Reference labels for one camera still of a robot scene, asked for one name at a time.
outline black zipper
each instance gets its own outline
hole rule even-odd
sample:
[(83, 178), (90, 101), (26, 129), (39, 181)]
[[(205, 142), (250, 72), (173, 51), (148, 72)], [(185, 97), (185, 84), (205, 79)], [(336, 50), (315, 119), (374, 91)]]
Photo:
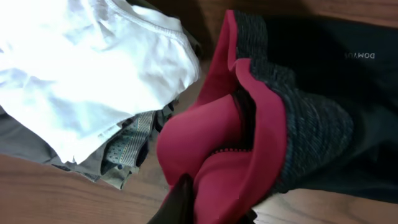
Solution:
[(235, 149), (235, 148), (223, 148), (223, 149), (216, 149), (211, 152), (211, 156), (221, 152), (251, 152), (251, 149)]

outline red lining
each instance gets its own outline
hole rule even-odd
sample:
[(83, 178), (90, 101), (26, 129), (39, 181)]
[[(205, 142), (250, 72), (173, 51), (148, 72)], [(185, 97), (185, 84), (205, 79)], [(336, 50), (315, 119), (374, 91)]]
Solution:
[[(204, 104), (232, 93), (239, 82), (257, 107), (254, 148), (252, 152), (216, 154), (202, 162), (197, 174), (190, 172), (195, 178), (195, 223), (199, 224), (236, 222), (265, 196), (284, 163), (287, 128), (283, 102), (263, 82), (252, 77), (250, 58), (236, 60), (237, 39), (234, 13), (227, 11), (209, 74), (197, 102), (190, 110), (197, 110)], [(173, 185), (180, 174), (171, 171), (173, 169), (170, 168), (178, 164), (175, 164), (175, 158), (170, 158), (169, 152), (187, 151), (190, 146), (181, 149), (168, 147), (168, 142), (178, 141), (178, 137), (173, 138), (173, 129), (171, 125), (169, 129), (167, 126), (158, 138), (157, 154), (168, 183)], [(225, 191), (220, 191), (224, 182), (235, 184), (229, 184)]]

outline clothing pile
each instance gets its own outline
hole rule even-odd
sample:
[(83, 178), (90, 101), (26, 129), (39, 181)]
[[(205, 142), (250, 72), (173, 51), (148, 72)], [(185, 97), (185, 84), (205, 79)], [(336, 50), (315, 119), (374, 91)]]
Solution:
[(200, 46), (178, 19), (130, 3), (0, 3), (1, 154), (119, 189), (137, 171), (198, 79)]
[(297, 188), (398, 203), (397, 39), (228, 11), (196, 103), (158, 137), (171, 190), (149, 223), (254, 223)]

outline patterned fabric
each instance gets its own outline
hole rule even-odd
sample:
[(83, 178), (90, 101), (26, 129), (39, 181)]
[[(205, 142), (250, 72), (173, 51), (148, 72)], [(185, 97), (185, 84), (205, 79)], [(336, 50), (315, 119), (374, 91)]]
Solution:
[(81, 173), (78, 172), (79, 174), (81, 174), (83, 177), (86, 177), (87, 179), (89, 179), (90, 181), (96, 183), (97, 181), (100, 180), (101, 176), (98, 175), (94, 175), (94, 174), (87, 174), (87, 173)]
[(250, 58), (253, 77), (277, 93), (285, 105), (287, 153), (280, 181), (270, 194), (286, 192), (299, 179), (349, 149), (354, 124), (333, 100), (299, 90), (294, 71), (268, 61), (267, 27), (261, 16), (238, 11), (234, 14), (238, 25), (237, 58)]
[(124, 166), (121, 167), (120, 165), (114, 167), (113, 169), (109, 170), (106, 174), (101, 177), (101, 180), (105, 181), (107, 184), (116, 187), (119, 190), (122, 190), (124, 184), (130, 178), (133, 172), (131, 171), (131, 167)]
[(154, 111), (138, 114), (135, 120), (109, 144), (105, 159), (114, 164), (135, 167), (139, 151), (152, 130)]

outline white t-shirt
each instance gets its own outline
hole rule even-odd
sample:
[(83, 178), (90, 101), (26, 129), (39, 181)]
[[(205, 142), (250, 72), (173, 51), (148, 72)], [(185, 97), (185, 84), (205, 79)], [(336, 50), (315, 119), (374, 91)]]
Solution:
[(0, 105), (83, 162), (200, 75), (178, 19), (125, 0), (0, 0)]

